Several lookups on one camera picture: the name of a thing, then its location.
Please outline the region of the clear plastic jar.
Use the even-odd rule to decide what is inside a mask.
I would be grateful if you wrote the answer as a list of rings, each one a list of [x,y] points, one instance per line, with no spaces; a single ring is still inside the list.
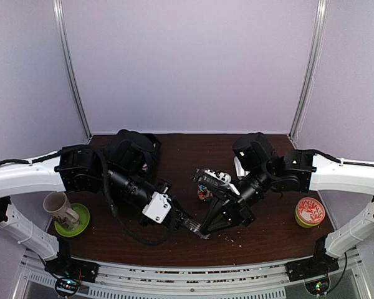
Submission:
[[[213,194],[206,186],[199,185],[198,198],[203,202],[210,202],[212,201]]]

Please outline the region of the metal scoop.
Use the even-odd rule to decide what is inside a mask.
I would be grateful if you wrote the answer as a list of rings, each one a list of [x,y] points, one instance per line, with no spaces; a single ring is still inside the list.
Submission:
[[[242,179],[247,175],[247,171],[245,171],[245,169],[242,167],[242,164],[237,157],[234,158],[234,167],[238,179]]]

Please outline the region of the clear plastic jar lid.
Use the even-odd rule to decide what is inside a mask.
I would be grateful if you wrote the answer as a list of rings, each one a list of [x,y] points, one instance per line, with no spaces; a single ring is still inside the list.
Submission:
[[[182,223],[185,228],[187,228],[188,230],[190,230],[191,232],[193,232],[200,238],[205,239],[205,240],[209,238],[209,234],[204,235],[200,232],[201,225],[194,219],[187,218],[187,219],[184,219]]]

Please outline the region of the black three-compartment candy bin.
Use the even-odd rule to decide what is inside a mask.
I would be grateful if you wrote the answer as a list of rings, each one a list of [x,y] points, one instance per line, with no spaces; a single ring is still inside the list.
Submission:
[[[146,172],[146,178],[150,180],[155,173],[156,165],[160,159],[162,143],[154,134],[143,133],[143,136],[145,137],[146,141],[146,145],[143,149],[143,154],[145,157],[145,166],[143,169]]]

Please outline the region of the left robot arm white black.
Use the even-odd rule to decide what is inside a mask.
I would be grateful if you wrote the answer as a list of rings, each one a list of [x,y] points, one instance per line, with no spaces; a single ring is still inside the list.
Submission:
[[[12,195],[102,192],[113,216],[118,216],[117,202],[125,201],[139,209],[145,221],[169,231],[184,227],[191,218],[168,195],[168,183],[150,183],[160,148],[154,135],[122,129],[103,147],[66,146],[44,156],[0,161],[0,229],[70,277],[77,262],[70,258],[68,243],[24,217],[11,202]]]

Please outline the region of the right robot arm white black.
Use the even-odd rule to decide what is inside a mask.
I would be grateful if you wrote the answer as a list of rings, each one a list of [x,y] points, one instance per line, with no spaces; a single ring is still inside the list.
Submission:
[[[316,149],[294,149],[278,156],[263,133],[237,139],[232,150],[237,165],[246,171],[233,182],[227,174],[198,170],[194,181],[213,195],[199,231],[208,235],[220,230],[247,226],[255,221],[251,207],[267,191],[344,191],[371,195],[371,201],[339,230],[319,239],[307,270],[320,275],[348,249],[374,233],[374,162],[336,158]]]

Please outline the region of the green saucer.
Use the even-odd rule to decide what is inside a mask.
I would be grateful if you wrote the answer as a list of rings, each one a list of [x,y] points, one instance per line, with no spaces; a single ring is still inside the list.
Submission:
[[[67,221],[72,220],[73,217],[65,212],[65,222],[63,224],[54,222],[55,231],[62,237],[75,237],[80,235],[89,225],[90,222],[90,212],[87,207],[83,204],[74,203],[72,204],[72,209],[79,215],[79,219],[74,224],[73,229],[70,229]]]

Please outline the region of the green tin orange patterned lid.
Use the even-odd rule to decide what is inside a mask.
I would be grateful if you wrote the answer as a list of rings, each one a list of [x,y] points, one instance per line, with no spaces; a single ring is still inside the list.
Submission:
[[[306,229],[318,226],[325,216],[322,203],[312,197],[303,197],[295,207],[295,221]]]

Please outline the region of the beige ceramic mug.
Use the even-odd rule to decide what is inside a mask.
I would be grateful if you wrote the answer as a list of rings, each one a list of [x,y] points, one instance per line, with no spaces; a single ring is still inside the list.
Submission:
[[[79,214],[73,209],[64,192],[52,192],[43,201],[44,210],[66,230],[74,230],[79,225]]]

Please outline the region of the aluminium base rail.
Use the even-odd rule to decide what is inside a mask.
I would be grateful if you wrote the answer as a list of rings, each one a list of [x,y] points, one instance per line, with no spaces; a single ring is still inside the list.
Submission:
[[[285,265],[304,258],[245,265],[216,267],[154,267],[101,262],[95,282],[83,282],[70,298],[374,298],[368,274],[358,250],[347,252],[347,267],[323,276],[292,281]],[[326,296],[312,295],[309,285],[330,279]],[[9,298],[61,298],[54,290],[55,279],[44,270],[38,256],[26,249],[16,272]]]

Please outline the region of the right aluminium frame post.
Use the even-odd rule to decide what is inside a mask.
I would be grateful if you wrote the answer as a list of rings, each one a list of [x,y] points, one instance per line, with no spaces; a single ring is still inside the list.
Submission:
[[[309,51],[309,58],[304,75],[304,81],[300,91],[298,105],[295,111],[292,126],[289,132],[289,138],[294,146],[297,146],[299,133],[302,130],[304,119],[309,107],[312,88],[314,86],[315,70],[320,60],[322,44],[324,41],[324,32],[327,18],[327,0],[317,1],[317,10],[312,34],[312,42]]]

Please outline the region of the aluminium frame post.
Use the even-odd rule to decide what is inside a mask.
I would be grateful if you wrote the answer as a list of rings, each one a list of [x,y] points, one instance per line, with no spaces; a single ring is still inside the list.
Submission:
[[[295,111],[292,126],[289,132],[289,138],[294,146],[297,146],[299,133],[302,130],[304,119],[309,107],[312,88],[314,86],[315,70],[320,60],[322,44],[324,41],[324,32],[327,18],[327,0],[317,1],[317,10],[312,34],[312,42],[309,51],[309,58],[304,75],[304,81],[300,91],[298,105]]]
[[[74,66],[72,63],[72,57],[70,53],[69,41],[68,41],[67,30],[66,30],[66,25],[65,25],[63,1],[53,0],[52,3],[53,3],[53,9],[54,9],[55,23],[56,23],[57,31],[59,34],[62,54],[64,57],[64,63],[65,63],[65,71],[67,74],[67,79],[69,82],[72,99],[75,105],[75,109],[76,109],[80,124],[82,125],[84,135],[87,141],[90,141],[92,138],[92,133],[91,133],[88,121],[87,121],[87,116],[85,114],[82,99],[80,97],[79,87],[77,84],[75,70],[74,70]]]

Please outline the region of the left aluminium frame post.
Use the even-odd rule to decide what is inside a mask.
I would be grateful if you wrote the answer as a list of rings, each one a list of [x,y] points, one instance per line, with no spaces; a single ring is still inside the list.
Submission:
[[[65,63],[65,71],[67,74],[67,79],[69,82],[72,99],[75,105],[75,109],[76,109],[80,124],[82,125],[84,135],[87,141],[90,141],[92,138],[92,133],[91,133],[88,121],[87,121],[87,116],[85,114],[82,99],[80,97],[79,87],[77,84],[75,70],[74,70],[74,66],[72,63],[72,57],[70,53],[69,41],[68,41],[67,30],[66,30],[66,25],[65,25],[63,1],[53,0],[52,3],[53,3],[53,9],[54,9],[55,23],[56,23],[57,31],[59,34],[62,54],[64,57],[64,63]]]

